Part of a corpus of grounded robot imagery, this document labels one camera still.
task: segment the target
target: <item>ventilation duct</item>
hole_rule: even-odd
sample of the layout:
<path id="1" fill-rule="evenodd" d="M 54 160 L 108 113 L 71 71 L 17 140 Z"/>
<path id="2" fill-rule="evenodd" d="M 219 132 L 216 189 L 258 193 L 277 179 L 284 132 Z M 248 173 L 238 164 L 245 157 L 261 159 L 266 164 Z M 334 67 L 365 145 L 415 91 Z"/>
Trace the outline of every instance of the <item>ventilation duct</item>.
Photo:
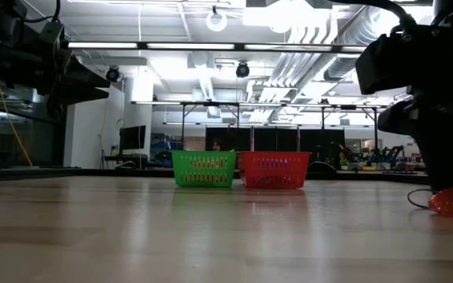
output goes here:
<path id="1" fill-rule="evenodd" d="M 335 41 L 336 44 L 367 46 L 375 41 L 379 34 L 375 27 L 382 11 L 379 8 L 367 6 L 354 19 L 349 28 Z M 340 81 L 355 67 L 357 57 L 336 56 L 335 61 L 324 72 L 324 80 Z"/>

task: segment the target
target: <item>ceiling light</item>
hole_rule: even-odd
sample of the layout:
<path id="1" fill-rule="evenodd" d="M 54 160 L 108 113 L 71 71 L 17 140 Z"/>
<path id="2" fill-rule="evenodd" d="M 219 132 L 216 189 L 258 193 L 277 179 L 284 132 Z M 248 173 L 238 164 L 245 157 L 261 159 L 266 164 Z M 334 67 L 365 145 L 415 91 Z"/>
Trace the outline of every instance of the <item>ceiling light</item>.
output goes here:
<path id="1" fill-rule="evenodd" d="M 229 123 L 199 123 L 200 125 L 204 126 L 235 126 L 237 124 L 229 124 Z"/>
<path id="2" fill-rule="evenodd" d="M 148 43 L 150 50 L 233 50 L 234 44 L 224 43 Z"/>
<path id="3" fill-rule="evenodd" d="M 163 122 L 163 125 L 176 125 L 176 126 L 182 126 L 183 123 L 180 122 Z M 197 125 L 196 123 L 184 123 L 185 125 Z"/>
<path id="4" fill-rule="evenodd" d="M 220 16 L 221 18 L 220 18 L 220 20 L 219 20 L 219 22 L 217 24 L 213 24 L 212 23 L 212 18 L 214 16 L 216 16 L 216 15 Z M 223 11 L 215 11 L 215 13 L 209 12 L 209 14 L 205 18 L 205 24 L 208 26 L 208 28 L 211 31 L 222 31 L 222 30 L 224 30 L 227 27 L 227 21 L 228 21 L 227 20 L 227 15 Z"/>
<path id="5" fill-rule="evenodd" d="M 322 107 L 323 105 L 317 105 L 317 104 L 288 104 L 287 106 L 288 107 Z"/>
<path id="6" fill-rule="evenodd" d="M 278 107 L 284 106 L 285 103 L 239 103 L 240 106 L 261 106 L 261 107 Z"/>
<path id="7" fill-rule="evenodd" d="M 132 101 L 132 104 L 139 105 L 180 105 L 181 102 L 177 101 Z"/>
<path id="8" fill-rule="evenodd" d="M 70 42 L 68 48 L 133 50 L 138 48 L 138 44 L 135 42 Z"/>
<path id="9" fill-rule="evenodd" d="M 246 50 L 258 51 L 286 51 L 286 52 L 330 52 L 332 46 L 326 45 L 304 45 L 304 44 L 246 44 Z"/>
<path id="10" fill-rule="evenodd" d="M 194 0 L 186 0 L 186 1 L 172 1 L 172 0 L 158 0 L 158 1 L 151 1 L 151 0 L 68 0 L 69 2 L 73 3 L 102 3 L 102 4 L 110 4 L 110 5 L 176 5 L 182 4 L 185 6 L 209 6 L 209 5 L 217 5 L 217 6 L 229 6 L 231 3 L 227 1 L 194 1 Z"/>
<path id="11" fill-rule="evenodd" d="M 277 33 L 291 27 L 316 26 L 320 20 L 315 9 L 304 0 L 279 0 L 263 8 L 247 8 L 242 17 L 244 25 L 270 27 Z"/>
<path id="12" fill-rule="evenodd" d="M 362 53 L 366 46 L 342 46 L 341 52 L 343 53 Z"/>

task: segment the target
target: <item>fluorescent light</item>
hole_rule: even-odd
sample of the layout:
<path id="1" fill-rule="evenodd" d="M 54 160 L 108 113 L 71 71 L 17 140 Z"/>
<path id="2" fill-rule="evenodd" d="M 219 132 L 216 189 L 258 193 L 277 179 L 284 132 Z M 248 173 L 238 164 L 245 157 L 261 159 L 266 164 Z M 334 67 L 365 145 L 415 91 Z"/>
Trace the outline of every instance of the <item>fluorescent light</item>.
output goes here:
<path id="1" fill-rule="evenodd" d="M 193 5 L 193 6 L 208 6 L 208 5 L 219 5 L 219 6 L 229 6 L 230 2 L 224 1 L 194 1 L 194 0 L 187 0 L 187 1 L 172 1 L 172 0 L 156 0 L 156 1 L 149 1 L 149 0 L 68 0 L 72 3 L 101 3 L 101 4 L 110 4 L 110 5 Z"/>
<path id="2" fill-rule="evenodd" d="M 323 105 L 318 104 L 288 104 L 288 107 L 322 107 Z"/>
<path id="3" fill-rule="evenodd" d="M 70 42 L 69 49 L 127 49 L 138 48 L 135 42 Z"/>
<path id="4" fill-rule="evenodd" d="M 258 51 L 296 51 L 296 52 L 330 52 L 332 46 L 303 44 L 246 44 L 246 50 Z"/>
<path id="5" fill-rule="evenodd" d="M 163 122 L 163 125 L 172 125 L 172 126 L 182 126 L 183 123 L 180 122 Z M 184 123 L 185 125 L 197 125 L 196 123 Z"/>
<path id="6" fill-rule="evenodd" d="M 233 50 L 234 44 L 226 43 L 148 43 L 151 50 Z"/>
<path id="7" fill-rule="evenodd" d="M 344 53 L 362 53 L 366 46 L 342 46 L 341 52 Z"/>
<path id="8" fill-rule="evenodd" d="M 139 105 L 180 105 L 181 102 L 177 101 L 132 101 L 134 104 Z"/>
<path id="9" fill-rule="evenodd" d="M 278 107 L 284 106 L 284 103 L 239 103 L 240 106 L 262 106 L 262 107 Z"/>
<path id="10" fill-rule="evenodd" d="M 352 58 L 352 59 L 357 59 L 361 56 L 361 54 L 337 54 L 337 57 L 339 58 Z"/>
<path id="11" fill-rule="evenodd" d="M 235 126 L 237 124 L 229 124 L 229 123 L 200 123 L 200 125 L 204 125 L 204 126 Z"/>
<path id="12" fill-rule="evenodd" d="M 325 127 L 372 127 L 369 125 L 325 125 Z"/>

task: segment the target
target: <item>camera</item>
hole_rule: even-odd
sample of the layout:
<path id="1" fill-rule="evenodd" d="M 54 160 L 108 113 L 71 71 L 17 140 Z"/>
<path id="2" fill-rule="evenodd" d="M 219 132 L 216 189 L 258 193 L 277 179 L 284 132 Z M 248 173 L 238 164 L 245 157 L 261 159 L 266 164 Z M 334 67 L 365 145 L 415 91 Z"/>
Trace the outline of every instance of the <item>camera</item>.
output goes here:
<path id="1" fill-rule="evenodd" d="M 241 79 L 247 77 L 249 75 L 248 63 L 246 63 L 246 62 L 239 63 L 235 74 L 237 75 L 238 78 L 241 78 Z"/>
<path id="2" fill-rule="evenodd" d="M 122 79 L 120 75 L 120 67 L 110 66 L 108 72 L 106 72 L 106 79 L 111 83 L 117 83 Z"/>

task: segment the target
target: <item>computer screen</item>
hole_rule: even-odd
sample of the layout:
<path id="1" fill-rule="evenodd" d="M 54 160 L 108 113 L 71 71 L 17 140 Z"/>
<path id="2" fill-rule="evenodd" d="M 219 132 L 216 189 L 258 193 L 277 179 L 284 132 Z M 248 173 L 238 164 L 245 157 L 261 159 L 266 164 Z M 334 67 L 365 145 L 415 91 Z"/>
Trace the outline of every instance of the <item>computer screen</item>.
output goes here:
<path id="1" fill-rule="evenodd" d="M 128 127 L 120 130 L 120 151 L 145 148 L 146 126 Z"/>

